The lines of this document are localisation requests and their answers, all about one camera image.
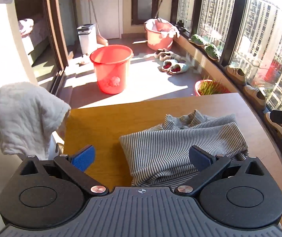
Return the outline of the green potted plant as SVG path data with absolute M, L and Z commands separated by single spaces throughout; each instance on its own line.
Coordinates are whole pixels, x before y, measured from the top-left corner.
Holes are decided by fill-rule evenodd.
M 206 40 L 202 38 L 200 35 L 194 34 L 189 38 L 189 41 L 197 46 L 204 46 L 207 44 Z
M 220 59 L 220 52 L 214 44 L 208 44 L 204 47 L 207 56 L 214 61 L 219 61 Z

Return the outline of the green potted plant near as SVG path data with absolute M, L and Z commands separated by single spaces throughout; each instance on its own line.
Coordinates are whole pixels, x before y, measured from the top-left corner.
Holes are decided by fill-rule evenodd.
M 219 61 L 220 59 L 220 52 L 214 44 L 208 44 L 204 47 L 207 56 L 214 61 Z

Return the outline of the slipper with red lining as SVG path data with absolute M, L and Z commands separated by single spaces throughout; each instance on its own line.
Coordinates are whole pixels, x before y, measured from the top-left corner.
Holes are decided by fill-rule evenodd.
M 161 67 L 161 70 L 163 72 L 168 72 L 175 64 L 177 64 L 178 61 L 175 59 L 167 59 L 163 61 L 163 65 Z

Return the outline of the green potted plant far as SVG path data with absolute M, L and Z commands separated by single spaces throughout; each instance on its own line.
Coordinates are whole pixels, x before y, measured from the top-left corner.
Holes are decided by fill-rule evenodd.
M 189 41 L 197 46 L 204 46 L 207 44 L 206 40 L 202 38 L 200 35 L 194 34 L 189 38 Z

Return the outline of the beige shoe on sill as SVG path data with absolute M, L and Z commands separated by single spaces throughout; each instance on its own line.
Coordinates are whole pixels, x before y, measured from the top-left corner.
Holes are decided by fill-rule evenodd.
M 246 76 L 241 68 L 226 66 L 224 68 L 227 76 L 237 85 L 246 85 Z
M 266 97 L 259 88 L 245 85 L 243 92 L 257 109 L 263 111 L 266 108 Z

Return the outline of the red pot with grass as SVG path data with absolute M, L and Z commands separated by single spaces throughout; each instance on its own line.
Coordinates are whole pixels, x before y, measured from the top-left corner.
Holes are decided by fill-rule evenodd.
M 204 79 L 195 83 L 194 89 L 198 96 L 230 93 L 222 83 L 211 79 Z

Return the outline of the pink bucket with cloth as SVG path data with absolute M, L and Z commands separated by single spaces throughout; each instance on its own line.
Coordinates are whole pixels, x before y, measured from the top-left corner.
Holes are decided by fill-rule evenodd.
M 162 18 L 149 19 L 144 23 L 148 47 L 152 50 L 169 49 L 174 38 L 179 38 L 177 27 Z

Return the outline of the white quilted towel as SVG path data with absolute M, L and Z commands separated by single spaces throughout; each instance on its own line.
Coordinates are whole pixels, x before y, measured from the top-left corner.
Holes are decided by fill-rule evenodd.
M 52 133 L 71 107 L 45 88 L 30 82 L 0 87 L 0 150 L 21 159 L 36 155 L 46 161 Z

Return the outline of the grey slippers pair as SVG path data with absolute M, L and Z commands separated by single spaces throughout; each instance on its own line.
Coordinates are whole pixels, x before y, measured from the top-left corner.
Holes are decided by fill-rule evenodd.
M 168 59 L 174 59 L 177 61 L 180 61 L 182 59 L 180 55 L 175 54 L 174 52 L 169 51 L 165 48 L 156 50 L 156 52 L 154 53 L 154 57 L 159 58 L 159 60 L 162 62 Z

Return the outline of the grey black striped sweater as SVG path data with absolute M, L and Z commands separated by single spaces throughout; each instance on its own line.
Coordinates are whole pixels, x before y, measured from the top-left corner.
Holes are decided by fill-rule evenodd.
M 249 156 L 248 144 L 234 114 L 211 117 L 194 110 L 188 115 L 166 115 L 163 123 L 120 137 L 133 187 L 169 186 L 175 189 L 198 169 L 189 160 L 189 150 L 224 155 L 233 161 Z

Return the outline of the red plastic bucket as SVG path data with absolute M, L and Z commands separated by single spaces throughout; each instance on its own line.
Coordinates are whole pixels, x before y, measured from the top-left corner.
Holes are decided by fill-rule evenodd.
M 133 50 L 121 44 L 98 48 L 90 54 L 99 89 L 107 94 L 124 91 Z

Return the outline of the white trash bin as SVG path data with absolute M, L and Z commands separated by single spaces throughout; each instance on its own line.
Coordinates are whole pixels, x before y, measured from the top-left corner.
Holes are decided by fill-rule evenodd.
M 95 24 L 85 24 L 77 27 L 77 35 L 83 55 L 90 55 L 97 49 L 97 33 Z

